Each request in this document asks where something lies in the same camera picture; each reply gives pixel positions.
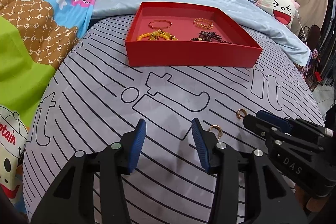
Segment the pink bunny pillow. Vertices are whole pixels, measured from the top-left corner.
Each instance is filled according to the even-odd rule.
[[[288,29],[292,26],[296,9],[300,7],[294,0],[258,0],[256,5],[276,18]]]

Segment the red object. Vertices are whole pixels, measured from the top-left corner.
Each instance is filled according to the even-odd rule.
[[[209,19],[211,30],[194,25],[195,18]],[[153,20],[172,22],[166,32],[178,40],[148,40],[137,37],[154,30],[148,26]],[[200,31],[216,32],[223,40],[232,42],[190,41]],[[196,4],[171,2],[143,2],[125,40],[130,66],[226,66],[252,68],[263,50],[233,19],[218,8]]]
[[[320,75],[320,73],[318,71],[315,71],[314,75],[316,77],[317,82],[321,82],[322,81],[321,75]]]
[[[292,17],[283,12],[273,10],[273,14],[274,14],[275,19],[280,21],[285,26],[287,26],[292,21]]]
[[[2,187],[2,190],[4,191],[4,193],[6,194],[6,196],[8,198],[11,198],[11,199],[13,199],[13,198],[16,197],[17,191],[20,188],[20,185],[17,185],[14,190],[9,190],[6,186],[4,186],[2,184],[0,184],[0,186]]]

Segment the blue gripper pad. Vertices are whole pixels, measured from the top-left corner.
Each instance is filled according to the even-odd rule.
[[[191,123],[191,130],[192,130],[194,142],[196,145],[199,161],[201,163],[201,166],[208,173],[210,171],[210,163],[209,163],[209,156],[208,156],[209,151],[201,135],[201,131],[203,130],[203,128],[197,118],[193,119]]]
[[[290,133],[292,130],[292,127],[287,120],[264,110],[258,111],[256,117],[279,127],[282,133]]]
[[[137,167],[143,142],[146,137],[146,121],[144,119],[139,120],[134,133],[135,138],[128,154],[127,170],[129,173],[132,173],[132,171]]]

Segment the colorful blanket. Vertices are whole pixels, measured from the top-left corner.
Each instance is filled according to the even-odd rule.
[[[94,2],[0,0],[0,185],[21,212],[18,166],[29,126],[50,79],[85,34]]]

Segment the metal screw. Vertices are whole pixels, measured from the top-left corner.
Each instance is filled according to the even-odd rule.
[[[218,142],[218,143],[216,144],[216,146],[217,146],[217,148],[219,148],[219,149],[224,149],[224,148],[226,148],[226,143]]]
[[[80,158],[80,157],[84,156],[84,152],[83,152],[82,150],[79,150],[79,151],[77,151],[77,152],[75,153],[75,156],[76,156],[77,158]]]
[[[261,157],[263,155],[263,152],[260,150],[260,149],[256,149],[254,150],[254,154],[257,156],[257,157]]]
[[[121,147],[120,143],[113,143],[113,144],[111,144],[111,148],[112,149],[119,149],[120,147]]]

